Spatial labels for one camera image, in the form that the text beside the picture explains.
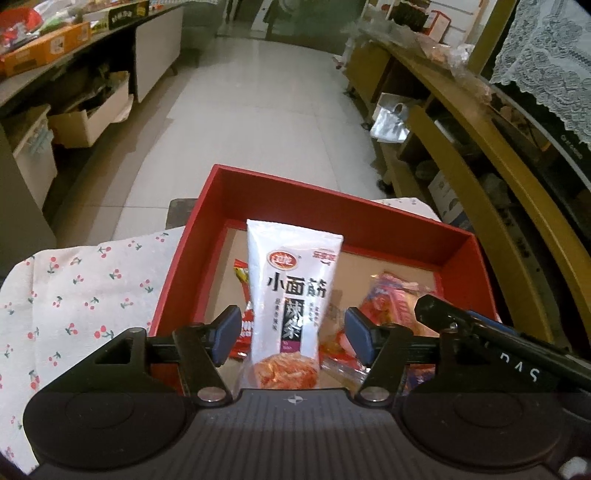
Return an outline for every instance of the red snack wrapper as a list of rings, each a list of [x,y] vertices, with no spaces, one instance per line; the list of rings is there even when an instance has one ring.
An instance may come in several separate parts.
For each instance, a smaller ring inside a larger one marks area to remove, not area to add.
[[[248,355],[251,349],[251,335],[252,335],[252,322],[254,321],[254,314],[252,311],[251,304],[251,293],[248,287],[248,264],[241,260],[234,260],[234,272],[242,284],[242,291],[244,292],[244,300],[246,301],[246,307],[242,314],[242,330],[240,337],[236,340],[232,351],[230,352],[230,358],[237,360],[243,360]]]
[[[417,300],[428,293],[432,292],[419,283],[408,282],[384,272],[374,276],[372,287],[359,310],[376,325],[397,323],[410,328],[418,336],[439,336],[437,332],[418,322],[414,316]],[[323,343],[320,352],[323,359],[332,359],[351,371],[362,370],[343,329],[333,339]],[[409,367],[406,390],[427,380],[433,373],[434,367],[431,365]]]

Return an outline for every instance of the white tile floor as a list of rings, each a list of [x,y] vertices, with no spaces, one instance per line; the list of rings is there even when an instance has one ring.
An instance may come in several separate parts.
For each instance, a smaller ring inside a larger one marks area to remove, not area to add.
[[[197,197],[215,163],[383,198],[346,85],[327,53],[218,37],[105,132],[56,217],[60,246],[163,228],[170,200]]]

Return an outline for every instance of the metal screw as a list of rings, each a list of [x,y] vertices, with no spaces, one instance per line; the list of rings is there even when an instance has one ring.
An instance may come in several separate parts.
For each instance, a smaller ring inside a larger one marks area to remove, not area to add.
[[[370,402],[386,401],[390,396],[390,392],[382,387],[367,387],[359,392],[361,398]]]
[[[208,403],[214,403],[226,398],[226,391],[219,387],[203,387],[197,392],[197,396]]]

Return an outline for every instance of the wooden shelf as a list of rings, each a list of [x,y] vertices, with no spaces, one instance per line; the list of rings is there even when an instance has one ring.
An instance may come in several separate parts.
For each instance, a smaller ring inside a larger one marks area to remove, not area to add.
[[[413,107],[407,123],[462,201],[499,280],[515,327],[552,342],[554,338],[544,306],[521,254],[478,179],[424,109]]]
[[[591,338],[591,257],[550,195],[494,126],[489,108],[462,89],[451,73],[443,71],[429,60],[415,57],[393,44],[380,44],[429,88],[507,182],[558,264],[583,319],[587,335]],[[446,177],[453,174],[448,168],[442,169]],[[471,202],[472,197],[464,197],[465,205]]]
[[[163,13],[168,12],[174,8],[178,8],[180,5],[171,5],[162,8],[161,10],[149,12],[146,17],[138,18],[134,22],[124,25],[119,28],[114,28],[112,30],[94,34],[90,37],[90,40],[81,45],[80,47],[66,53],[65,55],[58,58],[56,61],[53,61],[47,65],[43,65],[41,67],[37,67],[36,69],[29,70],[27,72],[19,73],[13,77],[9,77],[0,81],[0,107],[3,107],[10,99],[12,99],[17,93],[24,90],[28,85],[35,82],[38,78],[40,78],[44,73],[48,72],[49,70],[58,69],[59,67],[63,67],[68,62],[72,60],[74,56],[78,53],[86,50],[87,48],[91,47],[92,45],[100,42],[104,38],[110,37],[112,34],[120,31],[125,30],[131,27],[137,27],[140,24],[147,22],[148,20],[152,20],[154,17],[162,15]]]
[[[408,163],[400,160],[398,153],[401,146],[399,144],[381,142],[379,142],[379,145],[384,154],[389,179],[392,181],[392,187],[394,188],[396,197],[418,198],[434,209],[433,199],[428,189],[417,181]]]

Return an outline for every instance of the spicy gluten strip package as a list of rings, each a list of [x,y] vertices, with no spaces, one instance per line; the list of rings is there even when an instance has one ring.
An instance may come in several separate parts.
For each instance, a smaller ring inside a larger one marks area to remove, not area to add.
[[[252,321],[254,319],[254,314],[252,313],[251,293],[248,287],[248,264],[237,258],[234,259],[234,273],[242,285],[246,307],[242,314],[242,329],[240,331],[240,337],[238,337],[232,351],[230,351],[230,357],[236,360],[243,360],[251,350]]]
[[[318,330],[343,237],[256,220],[247,226],[255,388],[314,388]]]

